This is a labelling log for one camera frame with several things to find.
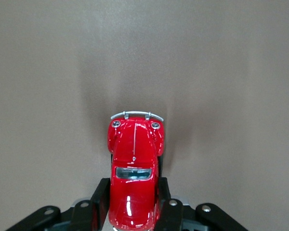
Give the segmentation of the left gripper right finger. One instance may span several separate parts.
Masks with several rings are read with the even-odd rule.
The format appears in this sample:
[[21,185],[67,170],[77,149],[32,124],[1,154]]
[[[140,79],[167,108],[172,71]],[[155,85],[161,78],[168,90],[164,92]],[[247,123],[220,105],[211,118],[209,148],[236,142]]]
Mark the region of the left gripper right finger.
[[172,198],[166,177],[158,179],[158,196],[162,207],[154,231],[248,231],[215,204],[193,209]]

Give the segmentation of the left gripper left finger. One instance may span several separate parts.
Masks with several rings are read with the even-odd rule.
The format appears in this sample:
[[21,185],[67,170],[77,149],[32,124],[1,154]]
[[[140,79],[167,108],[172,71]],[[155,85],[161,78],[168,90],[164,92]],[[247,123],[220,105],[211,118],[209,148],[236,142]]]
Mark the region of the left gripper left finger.
[[6,231],[101,231],[109,210],[110,179],[102,178],[92,197],[65,212],[52,205],[28,215]]

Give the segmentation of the red beetle toy car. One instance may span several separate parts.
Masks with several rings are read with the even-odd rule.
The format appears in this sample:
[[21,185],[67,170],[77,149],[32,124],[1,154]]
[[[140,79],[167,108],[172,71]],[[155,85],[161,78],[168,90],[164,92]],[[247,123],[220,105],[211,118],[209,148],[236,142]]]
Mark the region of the red beetle toy car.
[[164,152],[163,118],[127,111],[111,117],[109,222],[114,231],[152,231],[159,218],[158,180]]

